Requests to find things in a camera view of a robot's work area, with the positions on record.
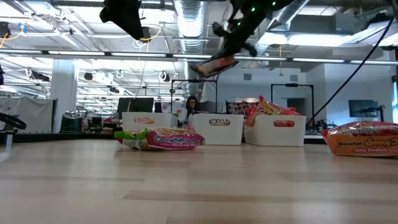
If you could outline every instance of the person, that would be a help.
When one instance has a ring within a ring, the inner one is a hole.
[[[194,115],[199,110],[199,103],[197,98],[194,96],[190,96],[187,99],[187,104],[185,105],[185,108],[187,109],[186,119],[188,119],[191,114]]]

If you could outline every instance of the ceiling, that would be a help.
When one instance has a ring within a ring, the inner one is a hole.
[[[176,14],[172,9],[172,2],[166,1],[167,9],[149,9],[159,5],[158,1],[144,1],[140,14],[146,19],[142,20],[144,26],[149,27],[152,36],[156,36],[148,43],[142,43],[128,36],[122,29],[112,22],[102,23],[99,13],[102,10],[102,2],[90,1],[0,1],[0,21],[9,22],[11,37],[21,32],[21,24],[25,27],[24,33],[14,39],[4,42],[4,49],[38,49],[38,50],[84,50],[84,51],[106,51],[106,52],[182,52],[179,37]],[[205,49],[204,54],[215,53],[220,46],[220,39],[214,35],[211,25],[214,21],[224,22],[226,15],[231,13],[229,2],[207,2],[205,21]],[[386,6],[383,0],[312,0],[298,14],[312,17],[333,17],[336,13],[361,15],[362,12]],[[249,42],[255,44],[263,35],[263,32],[255,32],[249,38]],[[266,53],[270,56],[283,57],[334,57],[332,47],[311,47],[302,45],[282,44],[280,47],[268,47]],[[363,57],[363,51],[359,51],[358,58]],[[33,80],[27,74],[29,70],[52,76],[51,58],[27,58],[10,57],[0,55],[0,64],[6,72],[5,83],[44,83]],[[144,62],[143,60],[95,60],[79,59],[75,64],[80,68],[79,85],[104,84],[98,80],[87,81],[84,79],[86,72],[110,73],[113,75],[112,85],[127,86],[121,88],[125,95],[169,95],[170,82],[159,80],[159,74],[168,73],[171,78],[184,79],[184,63],[174,62]],[[242,65],[248,68],[303,68],[308,67],[306,63],[283,63],[270,62],[268,65],[261,63],[246,63]],[[153,89],[137,92],[137,86],[151,86]],[[181,84],[182,90],[176,95],[187,94],[187,85]],[[24,86],[21,87],[32,92],[46,95],[50,91],[49,86]],[[109,95],[107,88],[79,88],[80,94],[86,95]]]

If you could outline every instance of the maruchan noodle bag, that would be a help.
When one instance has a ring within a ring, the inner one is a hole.
[[[116,131],[114,137],[132,149],[152,151],[193,149],[205,143],[205,138],[195,131],[178,128]]]
[[[292,115],[303,116],[295,111],[295,108],[284,108],[279,105],[268,102],[263,96],[260,96],[260,102],[257,106],[248,108],[248,118],[245,120],[244,125],[254,126],[257,115]],[[275,127],[293,127],[293,121],[276,121]]]
[[[398,156],[398,124],[359,121],[323,131],[334,155]]]

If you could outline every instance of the red snack package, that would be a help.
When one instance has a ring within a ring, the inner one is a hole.
[[[244,122],[246,126],[254,126],[255,118],[257,115],[292,115],[292,116],[303,116],[297,113],[295,108],[284,108],[279,105],[268,102],[263,96],[260,96],[260,102],[255,109],[249,108],[248,119]],[[278,121],[274,124],[277,127],[292,127],[294,123],[291,121]]]
[[[334,155],[398,156],[398,124],[358,121],[323,131]]]

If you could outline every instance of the exposed ductwork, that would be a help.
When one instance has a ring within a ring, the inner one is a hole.
[[[284,7],[278,12],[278,14],[271,20],[271,23],[268,25],[266,32],[256,44],[258,55],[263,55],[268,48],[268,44],[266,41],[267,39],[269,39],[269,33],[267,31],[270,31],[271,29],[282,25],[285,26],[285,30],[289,30],[290,22],[309,2],[310,0],[294,0],[292,1],[292,3],[290,3],[288,6]]]
[[[176,0],[178,30],[181,37],[202,38],[205,30],[206,2],[195,0]],[[181,49],[186,54],[202,54],[204,42],[201,40],[181,40]],[[190,68],[193,62],[184,62],[184,74],[186,79],[198,78],[198,75]],[[189,88],[189,94],[195,94],[195,90]]]

